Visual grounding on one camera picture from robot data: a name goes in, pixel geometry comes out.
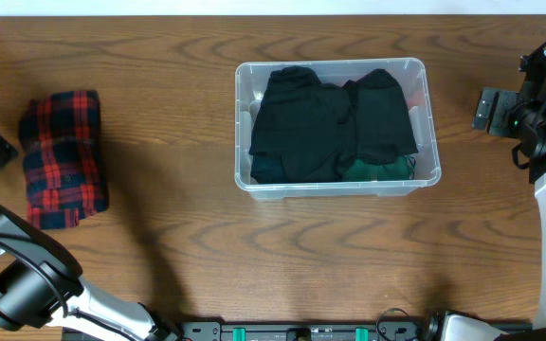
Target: green clothing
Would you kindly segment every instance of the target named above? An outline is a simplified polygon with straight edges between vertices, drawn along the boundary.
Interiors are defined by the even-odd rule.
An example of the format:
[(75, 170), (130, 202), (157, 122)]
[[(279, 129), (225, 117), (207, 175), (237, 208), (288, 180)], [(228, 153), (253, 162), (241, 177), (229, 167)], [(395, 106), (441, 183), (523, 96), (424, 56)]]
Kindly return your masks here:
[(411, 180), (414, 178), (415, 168), (415, 161), (411, 156), (399, 156), (394, 163), (386, 165), (371, 165), (356, 159), (353, 165), (342, 174), (342, 181)]

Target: folded shirt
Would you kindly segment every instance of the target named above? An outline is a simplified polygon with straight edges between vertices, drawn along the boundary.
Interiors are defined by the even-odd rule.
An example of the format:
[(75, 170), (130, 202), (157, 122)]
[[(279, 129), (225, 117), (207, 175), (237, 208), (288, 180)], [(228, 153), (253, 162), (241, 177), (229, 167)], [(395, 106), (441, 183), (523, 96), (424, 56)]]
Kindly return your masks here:
[(33, 226), (73, 227), (108, 208), (96, 91), (32, 100), (20, 120), (19, 137)]

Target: plastic storage bin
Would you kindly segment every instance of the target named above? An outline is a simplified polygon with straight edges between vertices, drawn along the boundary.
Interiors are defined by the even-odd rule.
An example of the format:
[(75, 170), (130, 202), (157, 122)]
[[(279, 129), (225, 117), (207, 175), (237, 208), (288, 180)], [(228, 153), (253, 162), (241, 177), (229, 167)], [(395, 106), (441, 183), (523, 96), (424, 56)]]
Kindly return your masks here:
[[(409, 181), (335, 182), (309, 184), (259, 185), (250, 177), (252, 156), (248, 153), (252, 127), (258, 115), (271, 71), (287, 66), (310, 67), (322, 82), (343, 85), (357, 81), (369, 72), (382, 68), (400, 83), (408, 103), (409, 118), (418, 145), (416, 172)], [(417, 188), (437, 184), (442, 168), (437, 152), (433, 116), (429, 102), (427, 74), (423, 63), (415, 58), (356, 61), (243, 63), (235, 72), (235, 182), (254, 199), (320, 195), (380, 196), (407, 195)]]

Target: wooden table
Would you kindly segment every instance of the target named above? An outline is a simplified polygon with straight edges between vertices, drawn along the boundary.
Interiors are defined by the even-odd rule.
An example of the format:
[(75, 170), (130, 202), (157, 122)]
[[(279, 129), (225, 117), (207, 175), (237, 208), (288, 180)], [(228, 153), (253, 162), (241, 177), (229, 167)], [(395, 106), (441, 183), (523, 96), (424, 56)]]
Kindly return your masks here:
[[(19, 146), (30, 99), (99, 91), (111, 207), (49, 234), (99, 287), (170, 318), (363, 321), (449, 307), (530, 319), (534, 187), (512, 165), (515, 142), (471, 119), (483, 87), (519, 89), (519, 56), (545, 40), (546, 16), (0, 18), (0, 132)], [(427, 67), (439, 184), (275, 202), (237, 188), (240, 63), (408, 56)], [(25, 216), (20, 160), (0, 172), (0, 202)]]

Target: red plaid shirt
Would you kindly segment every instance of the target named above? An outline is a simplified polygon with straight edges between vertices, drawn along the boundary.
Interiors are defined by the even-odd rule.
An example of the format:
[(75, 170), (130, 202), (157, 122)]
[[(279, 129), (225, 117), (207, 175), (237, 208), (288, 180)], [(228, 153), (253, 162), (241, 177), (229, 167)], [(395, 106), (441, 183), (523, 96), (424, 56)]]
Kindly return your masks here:
[(96, 91), (32, 101), (19, 136), (26, 154), (28, 220), (35, 227), (72, 227), (108, 207)]

